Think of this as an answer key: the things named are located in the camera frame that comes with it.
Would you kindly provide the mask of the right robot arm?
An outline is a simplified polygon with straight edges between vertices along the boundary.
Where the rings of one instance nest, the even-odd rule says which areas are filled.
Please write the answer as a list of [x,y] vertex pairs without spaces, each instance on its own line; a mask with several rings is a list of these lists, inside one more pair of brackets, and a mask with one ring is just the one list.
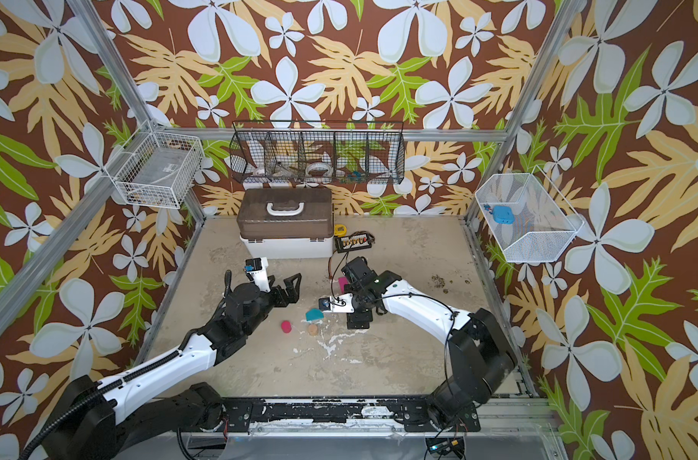
[[364,257],[341,271],[347,279],[346,303],[353,309],[347,327],[365,329],[373,314],[394,314],[438,339],[444,349],[444,381],[427,398],[429,417],[440,429],[457,422],[470,425],[477,407],[492,398],[518,365],[494,314],[452,307],[392,271],[376,273]]

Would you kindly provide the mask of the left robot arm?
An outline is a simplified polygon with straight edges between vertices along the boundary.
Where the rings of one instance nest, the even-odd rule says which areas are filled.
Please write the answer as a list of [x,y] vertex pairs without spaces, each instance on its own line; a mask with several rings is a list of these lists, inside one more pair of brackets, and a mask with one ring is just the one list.
[[227,273],[222,299],[203,326],[190,330],[174,349],[128,371],[99,381],[75,379],[19,458],[42,449],[51,459],[112,459],[166,431],[215,425],[222,396],[210,385],[195,384],[168,399],[162,393],[235,355],[273,309],[299,300],[301,281],[295,274],[281,286],[269,277],[266,289],[255,282],[233,287]]

